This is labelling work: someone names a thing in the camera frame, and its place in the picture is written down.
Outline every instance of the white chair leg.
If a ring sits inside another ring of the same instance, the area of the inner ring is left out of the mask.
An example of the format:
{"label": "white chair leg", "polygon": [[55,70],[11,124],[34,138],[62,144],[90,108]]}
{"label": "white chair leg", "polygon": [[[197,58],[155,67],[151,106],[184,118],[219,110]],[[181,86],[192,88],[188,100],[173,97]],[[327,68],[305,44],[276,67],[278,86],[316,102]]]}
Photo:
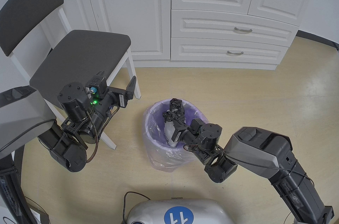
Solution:
{"label": "white chair leg", "polygon": [[[53,111],[54,115],[59,119],[61,120],[61,122],[63,122],[66,118],[56,109],[56,107],[48,102],[46,99],[45,99],[45,102],[47,103],[47,105],[49,106],[49,108]],[[107,144],[108,147],[110,147],[111,149],[115,150],[115,148],[117,147],[115,145],[115,143],[104,133],[102,132],[101,133],[101,138],[100,138],[103,142],[105,142]]]}
{"label": "white chair leg", "polygon": [[[126,66],[127,66],[127,69],[128,69],[129,78],[132,78],[133,75],[137,76],[137,74],[135,73],[135,68],[134,68],[134,63],[133,63],[132,53],[130,51],[130,48],[128,48],[127,54],[128,54],[128,58],[126,60]],[[141,93],[140,93],[140,88],[139,88],[139,83],[138,83],[138,77],[137,77],[137,83],[135,85],[134,95],[138,99],[141,98]]]}
{"label": "white chair leg", "polygon": [[115,148],[117,147],[115,145],[115,143],[108,137],[108,135],[105,134],[105,132],[101,133],[101,137],[100,139],[105,142],[107,144],[108,147],[110,147],[111,149],[115,150]]}

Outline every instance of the chair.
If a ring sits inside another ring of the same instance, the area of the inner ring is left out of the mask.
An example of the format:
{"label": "chair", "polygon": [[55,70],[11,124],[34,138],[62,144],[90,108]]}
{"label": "chair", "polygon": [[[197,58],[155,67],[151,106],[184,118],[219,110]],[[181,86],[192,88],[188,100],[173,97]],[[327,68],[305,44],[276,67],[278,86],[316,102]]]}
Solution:
{"label": "chair", "polygon": [[[29,84],[39,90],[48,106],[61,121],[65,118],[55,106],[61,108],[57,95],[65,84],[78,81],[85,85],[94,74],[104,70],[109,85],[125,62],[129,77],[136,75],[129,36],[72,30],[62,8],[63,3],[64,0],[8,0],[0,10],[0,47]],[[58,9],[58,15],[67,35],[48,54],[33,76],[29,76],[13,54],[13,50],[55,9]],[[141,97],[138,81],[135,96],[138,99]],[[104,132],[101,140],[110,148],[116,148],[114,142]]]}

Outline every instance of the blue circle logo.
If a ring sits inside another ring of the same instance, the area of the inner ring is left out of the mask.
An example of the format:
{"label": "blue circle logo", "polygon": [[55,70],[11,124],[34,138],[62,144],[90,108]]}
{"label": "blue circle logo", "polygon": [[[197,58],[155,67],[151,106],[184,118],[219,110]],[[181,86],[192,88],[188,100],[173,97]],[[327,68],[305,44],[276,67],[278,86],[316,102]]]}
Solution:
{"label": "blue circle logo", "polygon": [[176,206],[168,209],[164,216],[165,224],[192,224],[193,213],[183,206]]}

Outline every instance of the trash bin liner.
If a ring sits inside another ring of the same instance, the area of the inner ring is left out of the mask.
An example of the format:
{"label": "trash bin liner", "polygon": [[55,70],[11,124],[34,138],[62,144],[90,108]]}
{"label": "trash bin liner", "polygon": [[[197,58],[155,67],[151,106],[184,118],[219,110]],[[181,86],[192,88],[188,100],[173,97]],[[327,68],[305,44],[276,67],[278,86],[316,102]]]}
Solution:
{"label": "trash bin liner", "polygon": [[[155,103],[146,109],[143,115],[143,140],[151,165],[160,171],[172,172],[179,166],[196,160],[193,153],[183,149],[184,143],[179,142],[175,148],[168,145],[164,132],[165,121],[162,113],[167,111],[171,99]],[[185,100],[186,124],[190,125],[195,118],[209,123],[203,113]]]}

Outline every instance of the drawer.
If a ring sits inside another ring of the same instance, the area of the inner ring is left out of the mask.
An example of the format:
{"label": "drawer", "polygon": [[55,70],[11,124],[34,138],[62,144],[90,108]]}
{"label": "drawer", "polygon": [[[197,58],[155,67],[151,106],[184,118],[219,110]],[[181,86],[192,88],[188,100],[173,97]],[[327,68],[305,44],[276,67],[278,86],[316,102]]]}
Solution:
{"label": "drawer", "polygon": [[172,38],[171,60],[279,64],[287,49],[285,46],[239,40]]}
{"label": "drawer", "polygon": [[289,47],[297,31],[297,26],[288,23],[245,14],[172,10],[172,38],[241,40]]}

